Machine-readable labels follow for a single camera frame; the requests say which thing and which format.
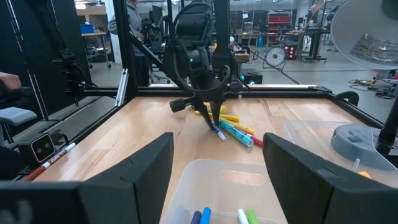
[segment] plastic container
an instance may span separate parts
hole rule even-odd
[[[210,223],[238,224],[239,208],[253,209],[262,224],[287,223],[266,166],[207,159],[189,163],[162,223],[191,223],[193,213],[205,207],[211,209]]]
[[[338,137],[334,133],[335,129],[347,124],[352,123],[286,121],[284,124],[284,137],[292,143],[341,167],[357,173],[365,171],[372,180],[398,188],[398,170],[374,148],[377,143],[378,129],[355,124],[354,129],[356,126],[361,126],[362,130],[359,134],[354,131],[355,136],[363,140],[363,144],[368,146],[368,150],[364,152],[355,151],[350,144],[338,144],[337,150],[339,152],[332,147],[332,138]]]
[[[80,24],[80,33],[92,34],[94,32],[94,26],[91,24]]]

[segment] workbench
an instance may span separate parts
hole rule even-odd
[[[242,33],[242,34],[235,34],[236,36],[238,36],[238,43],[242,42],[242,39],[251,39],[251,38],[258,38],[258,37],[265,37],[265,44],[269,43],[269,36],[277,36],[277,33]]]
[[[326,63],[327,58],[323,58],[318,55],[318,49],[320,47],[320,41],[321,41],[321,35],[322,34],[330,34],[330,30],[324,30],[324,29],[307,29],[307,30],[292,30],[290,32],[286,32],[285,35],[292,35],[292,36],[299,36],[298,38],[298,57],[303,60],[305,63],[307,60],[324,60]],[[302,48],[303,48],[303,43],[304,43],[304,36],[310,36],[311,37],[311,46],[310,46],[310,51],[309,55],[306,57],[302,56]]]
[[[169,102],[175,99],[135,97],[34,181],[89,179],[130,156],[164,132],[171,131],[174,133],[174,161],[164,214],[184,167],[191,161],[214,159],[264,165],[260,147],[246,148],[229,134],[226,134],[228,140],[222,142],[208,128],[204,119],[192,110],[173,113]],[[328,99],[243,98],[227,99],[224,105],[228,107],[229,114],[239,116],[240,123],[254,129],[255,136],[261,139],[264,133],[283,136],[284,122],[292,119],[360,123]],[[278,224],[287,223],[268,177],[266,184],[270,196],[261,200],[271,200],[275,204],[270,210],[269,219]]]
[[[99,36],[99,37],[101,38],[101,43],[102,43],[102,46],[103,46],[103,48],[104,48],[104,56],[105,56],[106,64],[107,64],[108,68],[111,68],[112,65],[109,63],[108,53],[107,53],[107,51],[106,51],[105,35],[106,35],[105,32],[94,32],[94,33],[88,33],[88,34],[81,34],[81,36],[83,37],[83,40],[84,40],[86,49],[87,49],[87,46],[86,46],[85,37],[95,37],[95,36]],[[88,66],[89,66],[90,68],[93,68],[93,65],[89,63],[88,59],[93,58],[93,57],[96,57],[97,55],[98,55],[98,54],[95,54],[95,55],[88,55],[88,56],[87,56],[87,63],[88,63]]]

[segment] hand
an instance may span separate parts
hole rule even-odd
[[[15,90],[22,86],[17,75],[0,72],[0,80],[4,82],[8,90]]]
[[[138,33],[138,39],[140,39],[140,40],[144,40],[144,34],[141,34],[141,33]]]

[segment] yellow marker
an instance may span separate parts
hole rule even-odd
[[[239,122],[239,118],[237,116],[228,115],[228,114],[220,114],[220,118],[224,118],[230,121]]]
[[[220,120],[226,121],[226,122],[228,122],[229,124],[232,124],[233,126],[239,128],[240,130],[245,131],[245,132],[247,132],[247,133],[249,133],[249,134],[254,134],[254,130],[253,130],[253,129],[250,129],[250,128],[248,128],[248,127],[245,127],[245,126],[243,126],[243,125],[240,125],[240,124],[235,123],[235,122],[232,122],[232,121],[228,121],[227,119],[224,119],[224,118],[220,118]]]
[[[210,107],[210,103],[203,103],[205,106]],[[228,108],[224,105],[221,105],[221,109],[227,110]]]
[[[207,106],[207,112],[211,113],[210,106]],[[221,106],[220,114],[226,114],[226,106]]]
[[[367,178],[369,178],[369,179],[372,179],[371,176],[370,176],[367,172],[365,172],[365,171],[358,172],[358,174],[359,174],[359,175],[362,175],[362,176],[364,176],[364,177],[367,177]]]

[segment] blue bin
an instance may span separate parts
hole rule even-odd
[[[263,36],[259,36],[257,38],[257,47],[261,48],[264,45],[264,37]]]
[[[91,34],[94,32],[94,27],[91,24],[80,24],[80,32],[82,34]]]

